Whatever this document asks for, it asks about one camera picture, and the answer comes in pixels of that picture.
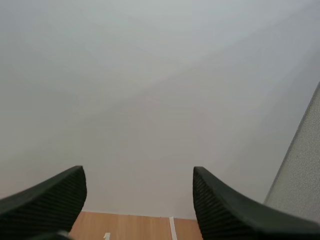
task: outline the white tape line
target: white tape line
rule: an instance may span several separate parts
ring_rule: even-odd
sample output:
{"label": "white tape line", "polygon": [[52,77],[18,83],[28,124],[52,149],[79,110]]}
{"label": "white tape line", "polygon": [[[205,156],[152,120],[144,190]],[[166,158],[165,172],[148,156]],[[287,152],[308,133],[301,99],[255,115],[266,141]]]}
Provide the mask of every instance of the white tape line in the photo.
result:
{"label": "white tape line", "polygon": [[170,228],[171,228],[171,236],[172,240],[177,240],[176,227],[175,227],[175,219],[174,217],[169,217]]}
{"label": "white tape line", "polygon": [[106,232],[104,235],[105,240],[109,240],[110,239],[110,232]]}

